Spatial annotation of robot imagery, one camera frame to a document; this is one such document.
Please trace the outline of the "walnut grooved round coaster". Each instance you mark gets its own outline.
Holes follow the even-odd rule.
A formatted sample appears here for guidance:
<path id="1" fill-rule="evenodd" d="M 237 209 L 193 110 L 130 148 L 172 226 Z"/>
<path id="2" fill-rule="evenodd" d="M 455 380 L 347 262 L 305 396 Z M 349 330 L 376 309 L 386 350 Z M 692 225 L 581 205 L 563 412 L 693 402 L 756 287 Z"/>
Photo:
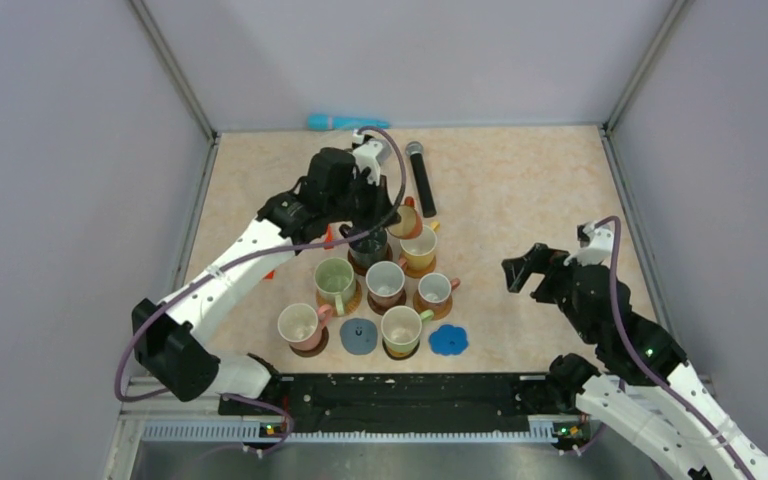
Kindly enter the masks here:
<path id="1" fill-rule="evenodd" d="M 290 349 L 295 355 L 299 357 L 303 357 L 303 358 L 315 357 L 326 349 L 326 347 L 328 346 L 329 340 L 330 340 L 329 329 L 325 327 L 322 330 L 322 336 L 320 338 L 320 341 L 314 348 L 309 350 L 301 350 L 299 348 L 296 348 L 294 345 L 291 345 Z"/>

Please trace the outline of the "pink mug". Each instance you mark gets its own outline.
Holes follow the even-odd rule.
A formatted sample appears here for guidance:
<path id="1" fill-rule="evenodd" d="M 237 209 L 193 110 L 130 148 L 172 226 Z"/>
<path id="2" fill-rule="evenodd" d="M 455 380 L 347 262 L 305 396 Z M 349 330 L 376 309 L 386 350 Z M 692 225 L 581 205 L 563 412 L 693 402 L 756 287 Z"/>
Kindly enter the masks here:
<path id="1" fill-rule="evenodd" d="M 308 353 L 317 349 L 325 339 L 325 330 L 333 317 L 331 305 L 314 308 L 308 304 L 287 306 L 277 319 L 277 330 L 291 349 Z"/>

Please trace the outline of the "tan wooden round coaster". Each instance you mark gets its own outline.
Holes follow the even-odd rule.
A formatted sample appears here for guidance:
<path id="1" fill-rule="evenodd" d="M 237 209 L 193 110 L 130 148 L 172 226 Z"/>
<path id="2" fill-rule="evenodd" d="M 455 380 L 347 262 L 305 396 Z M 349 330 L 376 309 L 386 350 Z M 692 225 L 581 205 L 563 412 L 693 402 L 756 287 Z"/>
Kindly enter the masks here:
<path id="1" fill-rule="evenodd" d="M 413 308 L 419 313 L 430 310 L 433 313 L 432 320 L 442 320 L 446 318 L 453 308 L 453 298 L 449 296 L 442 303 L 428 303 L 425 301 L 419 293 L 415 293 L 413 296 Z"/>

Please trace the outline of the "grey smiley silicone coaster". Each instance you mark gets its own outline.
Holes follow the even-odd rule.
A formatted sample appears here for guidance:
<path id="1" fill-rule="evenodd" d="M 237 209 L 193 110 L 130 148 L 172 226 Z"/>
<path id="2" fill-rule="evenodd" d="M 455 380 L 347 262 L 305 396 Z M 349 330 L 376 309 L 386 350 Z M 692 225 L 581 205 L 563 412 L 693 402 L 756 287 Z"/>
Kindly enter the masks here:
<path id="1" fill-rule="evenodd" d="M 378 327 L 366 318 L 346 320 L 340 327 L 339 333 L 341 345 L 351 355 L 368 355 L 378 345 Z"/>

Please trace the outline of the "brown mug white interior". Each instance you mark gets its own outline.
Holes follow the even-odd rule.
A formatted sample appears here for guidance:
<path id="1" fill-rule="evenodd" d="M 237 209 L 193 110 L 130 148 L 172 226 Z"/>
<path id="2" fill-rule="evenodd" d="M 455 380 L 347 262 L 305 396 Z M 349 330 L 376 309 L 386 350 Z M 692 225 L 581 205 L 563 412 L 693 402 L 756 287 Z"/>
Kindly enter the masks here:
<path id="1" fill-rule="evenodd" d="M 406 293 L 406 275 L 397 262 L 391 262 L 380 266 L 380 270 L 365 277 L 367 295 L 379 298 L 383 303 L 384 298 L 398 297 Z"/>

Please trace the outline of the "light green mug front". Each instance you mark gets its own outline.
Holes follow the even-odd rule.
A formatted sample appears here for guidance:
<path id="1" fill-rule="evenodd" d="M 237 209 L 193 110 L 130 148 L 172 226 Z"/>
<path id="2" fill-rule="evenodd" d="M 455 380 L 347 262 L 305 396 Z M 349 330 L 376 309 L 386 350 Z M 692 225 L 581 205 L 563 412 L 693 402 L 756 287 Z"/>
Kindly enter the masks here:
<path id="1" fill-rule="evenodd" d="M 350 288 L 354 280 L 355 273 L 347 259 L 343 258 L 325 259 L 314 271 L 316 292 L 321 291 L 324 295 L 342 295 L 345 300 L 351 296 Z"/>

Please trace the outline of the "dark green mug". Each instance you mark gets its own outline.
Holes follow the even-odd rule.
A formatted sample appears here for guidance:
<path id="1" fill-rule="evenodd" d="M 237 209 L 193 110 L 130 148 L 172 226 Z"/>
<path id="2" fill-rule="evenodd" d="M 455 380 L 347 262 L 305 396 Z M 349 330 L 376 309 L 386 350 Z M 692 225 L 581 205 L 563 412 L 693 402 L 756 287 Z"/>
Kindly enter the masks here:
<path id="1" fill-rule="evenodd" d="M 350 242 L 347 258 L 357 274 L 365 275 L 369 267 L 389 259 L 388 251 L 388 235 L 383 229 L 377 229 Z"/>

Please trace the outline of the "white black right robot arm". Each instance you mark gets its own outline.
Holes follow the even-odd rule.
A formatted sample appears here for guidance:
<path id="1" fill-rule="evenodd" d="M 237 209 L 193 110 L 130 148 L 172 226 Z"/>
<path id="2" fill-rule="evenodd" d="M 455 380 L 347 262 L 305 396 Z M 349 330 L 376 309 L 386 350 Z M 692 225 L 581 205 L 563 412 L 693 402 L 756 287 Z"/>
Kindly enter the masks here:
<path id="1" fill-rule="evenodd" d="M 672 479 L 768 479 L 768 454 L 719 405 L 678 342 L 633 310 L 616 265 L 603 263 L 611 252 L 536 243 L 501 263 L 511 293 L 541 275 L 532 299 L 558 307 L 620 380 L 612 385 L 578 355 L 559 356 L 549 370 L 549 404 L 596 416 Z"/>

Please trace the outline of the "dark walnut round coaster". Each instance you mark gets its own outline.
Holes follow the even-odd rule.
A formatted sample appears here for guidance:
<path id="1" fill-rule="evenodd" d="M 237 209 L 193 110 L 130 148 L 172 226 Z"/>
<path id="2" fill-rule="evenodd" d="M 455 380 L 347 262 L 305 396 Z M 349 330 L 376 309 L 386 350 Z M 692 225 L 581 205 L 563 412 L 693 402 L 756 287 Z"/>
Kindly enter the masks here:
<path id="1" fill-rule="evenodd" d="M 386 312 L 395 306 L 404 306 L 407 301 L 407 294 L 403 292 L 398 297 L 384 298 L 384 302 L 380 303 L 379 298 L 375 296 L 367 296 L 367 304 L 370 309 L 377 315 L 383 316 Z"/>

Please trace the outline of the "small grey blue mug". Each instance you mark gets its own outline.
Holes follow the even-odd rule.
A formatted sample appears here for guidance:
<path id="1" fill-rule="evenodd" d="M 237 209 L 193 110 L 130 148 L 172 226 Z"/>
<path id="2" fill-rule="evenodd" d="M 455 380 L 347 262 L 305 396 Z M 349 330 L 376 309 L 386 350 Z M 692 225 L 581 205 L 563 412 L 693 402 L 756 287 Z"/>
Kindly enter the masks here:
<path id="1" fill-rule="evenodd" d="M 459 278 L 449 278 L 442 273 L 432 272 L 423 276 L 417 293 L 428 303 L 442 303 L 461 285 Z"/>

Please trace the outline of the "light brown round coaster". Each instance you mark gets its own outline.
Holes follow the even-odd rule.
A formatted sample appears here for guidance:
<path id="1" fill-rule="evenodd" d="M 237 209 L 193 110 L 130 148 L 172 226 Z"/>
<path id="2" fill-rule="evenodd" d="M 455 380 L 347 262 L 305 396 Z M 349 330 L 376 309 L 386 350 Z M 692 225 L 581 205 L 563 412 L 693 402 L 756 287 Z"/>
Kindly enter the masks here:
<path id="1" fill-rule="evenodd" d="M 410 278 L 420 279 L 423 276 L 432 273 L 436 269 L 437 257 L 433 257 L 431 262 L 422 269 L 411 269 L 408 264 L 408 259 L 404 256 L 400 256 L 397 260 L 397 264 L 401 267 L 403 273 Z"/>

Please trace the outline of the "dark wooden round coaster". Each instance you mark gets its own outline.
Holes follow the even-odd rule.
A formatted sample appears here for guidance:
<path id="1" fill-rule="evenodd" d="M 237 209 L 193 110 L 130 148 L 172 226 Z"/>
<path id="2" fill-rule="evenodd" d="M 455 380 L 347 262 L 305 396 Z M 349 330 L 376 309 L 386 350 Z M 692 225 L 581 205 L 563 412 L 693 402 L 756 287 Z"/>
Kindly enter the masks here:
<path id="1" fill-rule="evenodd" d="M 347 261 L 351 265 L 354 273 L 360 277 L 366 277 L 370 273 L 377 273 L 380 270 L 380 266 L 391 263 L 393 260 L 393 250 L 391 247 L 388 247 L 383 254 L 383 256 L 378 259 L 376 262 L 371 263 L 368 266 L 363 266 L 353 255 L 351 252 L 347 254 Z"/>

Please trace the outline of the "orange black smiley coaster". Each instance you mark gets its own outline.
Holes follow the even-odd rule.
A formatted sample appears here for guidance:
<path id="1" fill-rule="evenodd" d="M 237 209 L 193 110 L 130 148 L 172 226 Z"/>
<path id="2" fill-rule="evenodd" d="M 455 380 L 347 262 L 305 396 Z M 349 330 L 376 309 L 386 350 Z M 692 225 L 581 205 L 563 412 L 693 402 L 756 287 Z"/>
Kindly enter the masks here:
<path id="1" fill-rule="evenodd" d="M 420 343 L 416 343 L 412 347 L 410 347 L 408 350 L 405 351 L 396 351 L 391 348 L 391 346 L 386 342 L 381 342 L 382 348 L 384 353 L 387 355 L 388 358 L 394 360 L 394 361 L 401 361 L 401 360 L 407 360 L 414 356 L 416 352 L 418 351 L 420 347 Z"/>

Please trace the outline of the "sage green mug back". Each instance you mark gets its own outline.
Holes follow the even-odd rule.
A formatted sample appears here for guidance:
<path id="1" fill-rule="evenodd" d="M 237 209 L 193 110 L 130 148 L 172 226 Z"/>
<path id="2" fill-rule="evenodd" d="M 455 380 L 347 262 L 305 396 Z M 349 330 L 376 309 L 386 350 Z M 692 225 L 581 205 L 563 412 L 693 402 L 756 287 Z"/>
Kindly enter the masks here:
<path id="1" fill-rule="evenodd" d="M 417 312 L 408 306 L 395 306 L 381 319 L 381 334 L 393 350 L 405 351 L 419 343 L 424 325 L 432 320 L 430 310 Z"/>

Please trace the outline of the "blue cloud shaped coaster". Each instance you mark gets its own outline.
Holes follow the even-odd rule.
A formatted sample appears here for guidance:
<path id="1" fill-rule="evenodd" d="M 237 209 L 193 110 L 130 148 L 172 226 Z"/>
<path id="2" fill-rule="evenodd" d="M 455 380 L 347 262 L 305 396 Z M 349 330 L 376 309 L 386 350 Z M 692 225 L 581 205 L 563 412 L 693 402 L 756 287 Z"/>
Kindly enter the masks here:
<path id="1" fill-rule="evenodd" d="M 432 352 L 441 356 L 461 355 L 469 347 L 467 331 L 451 324 L 441 325 L 429 335 L 428 341 Z"/>

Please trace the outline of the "small orange mug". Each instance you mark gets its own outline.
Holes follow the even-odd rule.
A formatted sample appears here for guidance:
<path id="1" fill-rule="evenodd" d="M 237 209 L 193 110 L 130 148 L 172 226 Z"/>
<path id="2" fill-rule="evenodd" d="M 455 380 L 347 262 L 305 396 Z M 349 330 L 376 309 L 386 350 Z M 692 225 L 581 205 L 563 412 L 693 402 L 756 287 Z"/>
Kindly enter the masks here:
<path id="1" fill-rule="evenodd" d="M 386 227 L 387 232 L 399 240 L 418 237 L 423 230 L 422 218 L 416 208 L 416 201 L 408 196 L 398 206 L 394 222 Z"/>

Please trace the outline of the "yellow mug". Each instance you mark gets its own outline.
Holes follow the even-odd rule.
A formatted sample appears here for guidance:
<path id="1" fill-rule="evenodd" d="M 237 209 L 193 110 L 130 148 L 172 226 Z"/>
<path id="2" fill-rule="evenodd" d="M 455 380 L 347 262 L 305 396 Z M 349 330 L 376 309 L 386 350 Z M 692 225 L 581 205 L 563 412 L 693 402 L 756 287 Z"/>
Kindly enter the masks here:
<path id="1" fill-rule="evenodd" d="M 401 254 L 406 260 L 409 271 L 423 272 L 435 265 L 439 227 L 440 223 L 433 221 L 429 225 L 424 225 L 418 236 L 399 241 Z"/>

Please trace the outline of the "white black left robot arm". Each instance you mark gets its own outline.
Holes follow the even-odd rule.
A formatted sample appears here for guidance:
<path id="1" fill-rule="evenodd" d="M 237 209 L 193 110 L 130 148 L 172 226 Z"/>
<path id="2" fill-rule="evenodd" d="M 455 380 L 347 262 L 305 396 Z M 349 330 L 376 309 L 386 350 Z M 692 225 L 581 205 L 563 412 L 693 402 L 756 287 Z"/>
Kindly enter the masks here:
<path id="1" fill-rule="evenodd" d="M 131 312 L 127 351 L 164 392 L 182 402 L 222 381 L 257 413 L 279 404 L 280 386 L 266 364 L 245 356 L 225 367 L 207 343 L 230 311 L 281 264 L 320 248 L 329 225 L 349 222 L 360 232 L 394 224 L 400 202 L 388 194 L 382 162 L 391 148 L 372 140 L 353 149 L 324 147 L 306 175 L 269 198 L 234 243 L 195 279 L 159 303 L 140 301 Z"/>

